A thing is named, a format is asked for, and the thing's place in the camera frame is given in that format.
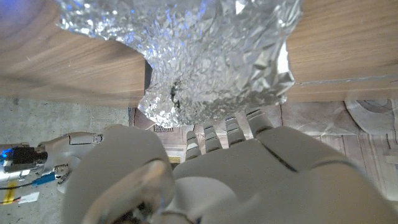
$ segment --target white robotic hand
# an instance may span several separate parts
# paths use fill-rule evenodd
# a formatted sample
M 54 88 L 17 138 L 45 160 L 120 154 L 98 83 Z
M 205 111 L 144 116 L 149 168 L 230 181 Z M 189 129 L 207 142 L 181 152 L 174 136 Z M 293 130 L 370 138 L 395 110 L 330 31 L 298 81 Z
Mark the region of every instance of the white robotic hand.
M 101 141 L 101 134 L 79 132 L 41 142 L 37 147 L 30 147 L 27 143 L 0 145 L 0 183 L 24 180 L 29 174 L 36 173 L 38 179 L 13 189 L 46 184 L 58 179 L 57 188 L 65 193 L 69 174 L 80 163 L 80 159 Z
M 206 154 L 187 134 L 173 171 L 158 137 L 118 127 L 70 176 L 64 223 L 398 223 L 391 205 L 345 156 L 247 112 L 254 139 L 233 117 L 223 150 L 205 124 Z

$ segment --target wooden surface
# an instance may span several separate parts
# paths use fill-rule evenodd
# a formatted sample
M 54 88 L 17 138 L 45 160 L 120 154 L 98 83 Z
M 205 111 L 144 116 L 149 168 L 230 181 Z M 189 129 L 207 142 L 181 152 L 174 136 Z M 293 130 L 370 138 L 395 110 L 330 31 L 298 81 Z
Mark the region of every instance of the wooden surface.
M 193 126 L 174 127 L 172 132 L 155 132 L 163 147 L 171 151 L 184 151 L 187 148 L 187 133 Z
M 153 127 L 153 125 L 155 125 L 155 123 L 150 120 L 149 118 L 147 118 L 139 109 L 137 108 L 133 108 L 134 111 L 134 122 L 133 125 L 139 129 L 143 129 L 143 130 L 148 130 L 151 127 Z
M 288 40 L 289 101 L 398 97 L 398 1 L 305 0 Z M 0 95 L 135 107 L 144 59 L 55 26 L 51 0 L 0 0 Z
M 118 42 L 59 29 L 51 0 L 0 0 L 0 95 L 136 106 L 142 56 Z

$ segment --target wire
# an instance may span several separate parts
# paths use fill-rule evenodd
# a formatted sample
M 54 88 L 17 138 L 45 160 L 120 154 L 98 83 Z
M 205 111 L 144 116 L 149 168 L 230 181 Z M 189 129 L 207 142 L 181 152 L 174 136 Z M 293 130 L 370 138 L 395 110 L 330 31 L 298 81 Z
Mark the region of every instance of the wire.
M 27 186 L 30 186 L 30 185 L 32 185 L 33 184 L 33 182 L 32 183 L 29 183 L 29 184 L 23 184 L 23 185 L 20 185 L 20 186 L 15 186 L 15 187 L 0 187 L 0 190 L 12 190 L 12 189 L 18 189 L 18 188 L 21 188 L 21 187 L 27 187 Z
M 18 197 L 18 198 L 15 198 L 14 200 L 12 200 L 11 203 L 19 202 L 20 200 L 21 200 L 21 197 Z M 4 205 L 5 203 L 8 203 L 8 202 L 0 202 L 0 205 Z

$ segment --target crumpled aluminum foil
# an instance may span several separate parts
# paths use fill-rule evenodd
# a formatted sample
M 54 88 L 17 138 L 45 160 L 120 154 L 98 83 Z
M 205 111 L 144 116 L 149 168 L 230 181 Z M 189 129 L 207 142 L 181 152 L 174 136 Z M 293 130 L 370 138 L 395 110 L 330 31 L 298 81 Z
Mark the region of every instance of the crumpled aluminum foil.
M 139 109 L 163 127 L 278 105 L 302 0 L 56 0 L 62 29 L 114 39 L 153 68 Z

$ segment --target robot finger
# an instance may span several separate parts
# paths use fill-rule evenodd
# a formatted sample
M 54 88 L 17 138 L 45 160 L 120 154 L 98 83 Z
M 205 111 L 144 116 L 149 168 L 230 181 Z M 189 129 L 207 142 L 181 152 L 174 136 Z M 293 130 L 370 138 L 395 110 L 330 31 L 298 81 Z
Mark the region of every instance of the robot finger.
M 222 149 L 223 147 L 221 146 L 220 140 L 218 139 L 218 136 L 216 134 L 216 131 L 214 130 L 214 127 L 210 123 L 207 123 L 207 122 L 205 122 L 203 124 L 203 127 L 205 129 L 206 153 L 209 153 L 209 152 L 217 150 L 217 149 Z
M 226 125 L 226 135 L 228 138 L 229 147 L 231 147 L 233 144 L 243 142 L 246 140 L 243 131 L 234 116 L 228 116 L 225 119 L 225 125 Z
M 187 133 L 187 153 L 185 156 L 185 160 L 188 161 L 190 159 L 196 158 L 201 155 L 199 150 L 199 144 L 197 136 L 193 131 L 189 131 Z
M 273 128 L 271 122 L 268 120 L 267 116 L 262 113 L 260 108 L 246 110 L 246 117 L 254 138 L 262 131 Z

